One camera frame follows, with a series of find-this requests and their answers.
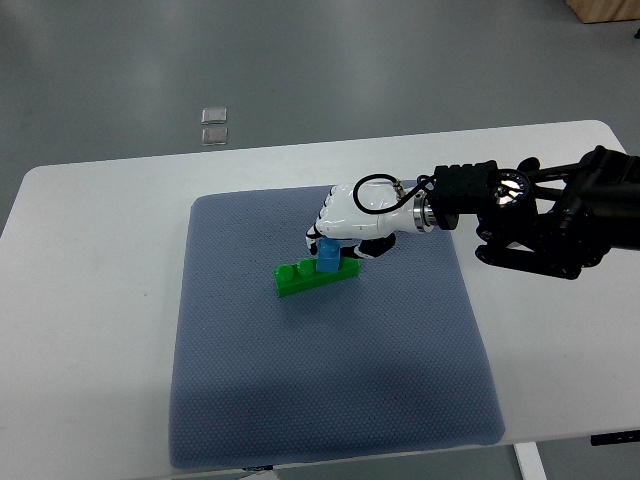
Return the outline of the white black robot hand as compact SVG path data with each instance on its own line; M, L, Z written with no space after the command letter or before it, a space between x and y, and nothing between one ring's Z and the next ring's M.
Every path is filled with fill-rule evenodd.
M309 253L316 256L318 240L356 241L341 248L341 255L350 258L373 259L391 250L396 233L417 234L413 205L405 204L388 213L363 212L353 198L355 185L339 184L331 188L313 225L306 232Z

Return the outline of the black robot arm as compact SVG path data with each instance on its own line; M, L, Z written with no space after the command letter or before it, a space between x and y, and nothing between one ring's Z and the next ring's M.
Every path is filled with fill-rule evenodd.
M439 166L418 191L427 225L476 216L475 255L488 265L573 280L611 249L639 247L639 159L601 145L550 168L535 157Z

